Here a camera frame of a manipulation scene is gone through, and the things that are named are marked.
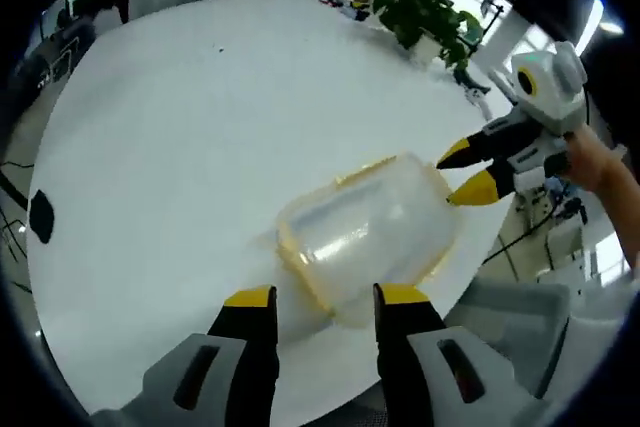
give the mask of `ceiling light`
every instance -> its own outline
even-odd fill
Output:
[[[593,33],[596,31],[596,29],[598,28],[598,24],[602,20],[603,13],[604,6],[602,5],[602,1],[593,0],[593,6],[591,7],[591,13],[589,14],[589,18],[587,19],[587,25],[584,26],[584,30],[582,31],[582,35],[580,36],[578,45],[576,45],[576,54],[578,54],[578,56],[582,55],[584,49],[586,49],[587,45],[589,45],[591,37],[593,37]]]
[[[622,27],[620,27],[618,24],[615,24],[613,22],[600,22],[600,28],[602,30],[606,30],[611,34],[616,34],[616,35],[624,34],[624,30],[622,30]]]

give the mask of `plastic container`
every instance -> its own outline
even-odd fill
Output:
[[[303,196],[277,219],[278,254],[337,322],[373,319],[373,284],[418,284],[456,237],[451,193],[433,165],[403,154]]]

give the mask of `human hand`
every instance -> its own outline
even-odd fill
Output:
[[[583,189],[597,193],[619,159],[587,125],[583,124],[565,139],[569,171],[564,176]]]

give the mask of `green leaves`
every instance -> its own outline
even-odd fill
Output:
[[[391,30],[405,49],[413,47],[425,32],[441,46],[440,58],[447,67],[465,68],[468,55],[458,39],[458,30],[481,31],[480,23],[469,12],[455,12],[450,0],[373,0],[373,12]]]

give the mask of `white round table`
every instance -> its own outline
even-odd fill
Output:
[[[29,271],[51,352],[80,403],[117,408],[145,370],[256,285],[248,244],[297,196],[403,151],[437,161],[483,124],[438,60],[414,68],[380,32],[317,0],[211,0],[100,37],[42,138]],[[487,82],[477,69],[472,75]],[[487,96],[494,115],[510,104]],[[447,171],[452,188],[482,166]],[[421,288],[445,315],[509,200],[463,208],[448,264]],[[339,407],[378,380],[373,326],[280,349],[272,425]]]

